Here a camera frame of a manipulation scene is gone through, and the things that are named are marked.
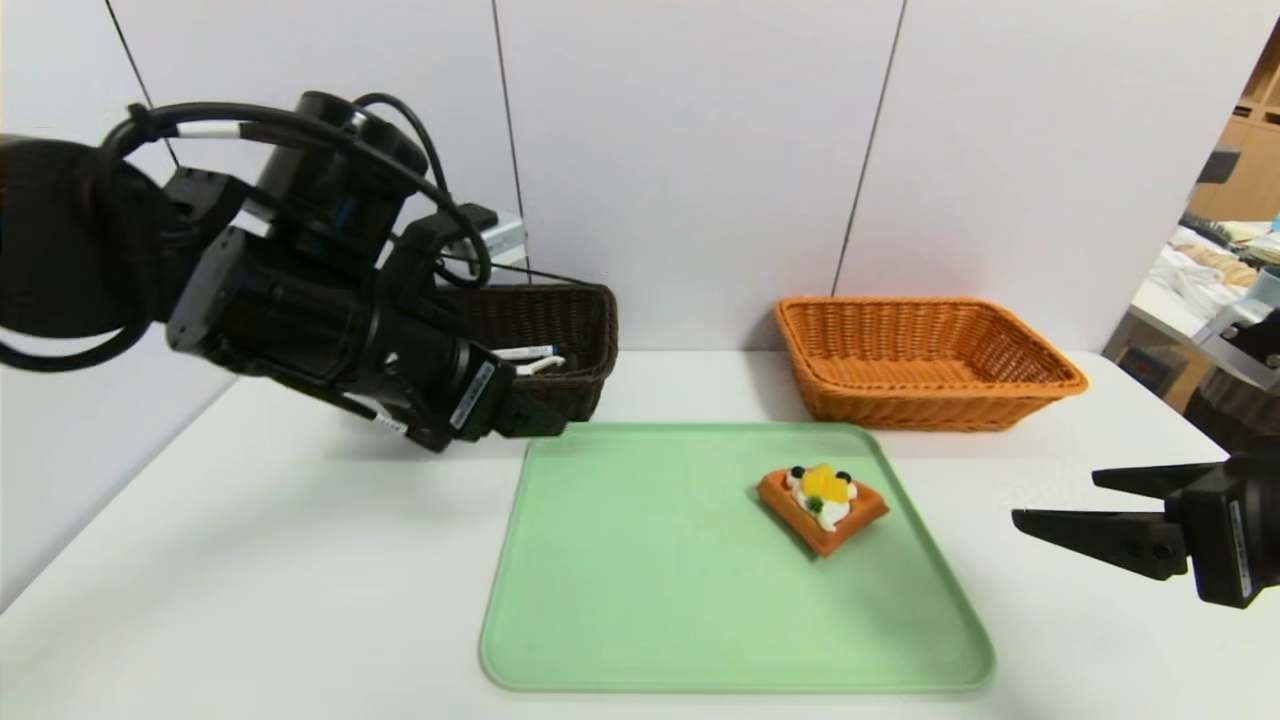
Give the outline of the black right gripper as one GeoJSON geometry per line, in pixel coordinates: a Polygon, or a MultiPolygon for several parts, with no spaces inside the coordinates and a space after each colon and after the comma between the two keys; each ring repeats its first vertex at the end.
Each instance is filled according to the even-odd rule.
{"type": "Polygon", "coordinates": [[[1107,565],[1165,582],[1188,573],[1190,552],[1202,601],[1247,609],[1277,585],[1275,448],[1224,462],[1092,471],[1094,486],[1157,500],[1180,500],[1181,525],[1161,512],[1015,509],[1021,533],[1107,565]]]}

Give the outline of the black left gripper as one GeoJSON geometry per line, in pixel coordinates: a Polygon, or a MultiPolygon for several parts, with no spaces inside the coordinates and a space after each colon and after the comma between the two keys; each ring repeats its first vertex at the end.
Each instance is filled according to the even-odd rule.
{"type": "Polygon", "coordinates": [[[407,439],[435,454],[456,441],[480,439],[493,427],[506,438],[541,438],[561,436],[568,424],[530,393],[509,389],[515,372],[451,322],[380,306],[367,370],[367,398],[404,428],[407,439]]]}

